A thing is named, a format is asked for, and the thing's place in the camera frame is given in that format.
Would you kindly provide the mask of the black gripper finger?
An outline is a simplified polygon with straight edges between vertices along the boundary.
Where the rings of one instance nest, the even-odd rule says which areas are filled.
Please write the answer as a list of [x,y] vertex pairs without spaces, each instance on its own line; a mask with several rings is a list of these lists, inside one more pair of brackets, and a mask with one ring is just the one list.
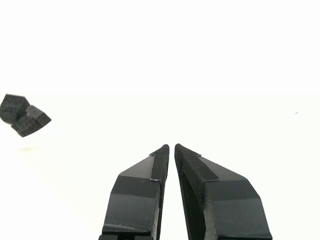
[[176,144],[188,239],[271,240],[259,194],[242,175]]
[[169,154],[165,144],[118,175],[99,239],[160,239]]

